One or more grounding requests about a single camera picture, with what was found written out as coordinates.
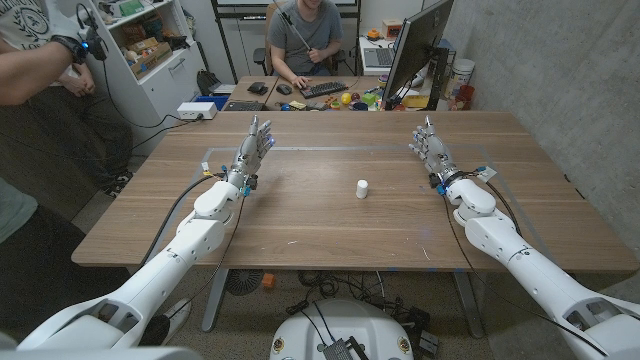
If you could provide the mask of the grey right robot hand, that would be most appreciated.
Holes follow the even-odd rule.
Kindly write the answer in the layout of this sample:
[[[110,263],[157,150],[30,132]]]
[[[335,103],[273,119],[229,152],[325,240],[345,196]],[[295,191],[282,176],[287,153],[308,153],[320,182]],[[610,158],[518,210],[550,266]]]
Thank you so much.
[[[425,116],[425,125],[418,126],[412,134],[413,142],[409,144],[409,148],[424,162],[432,188],[441,186],[447,189],[464,175],[453,162],[448,147],[435,133],[435,126],[429,115]]]

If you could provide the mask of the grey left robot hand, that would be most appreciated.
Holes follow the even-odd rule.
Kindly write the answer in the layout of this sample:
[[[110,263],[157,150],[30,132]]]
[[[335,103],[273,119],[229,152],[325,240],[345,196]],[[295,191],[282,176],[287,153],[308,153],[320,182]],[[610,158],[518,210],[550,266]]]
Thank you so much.
[[[275,139],[270,134],[270,131],[270,120],[260,125],[258,116],[253,116],[248,135],[234,155],[233,163],[227,176],[229,183],[239,189],[246,186],[252,190],[256,189],[257,171],[261,166],[261,161],[275,144]]]

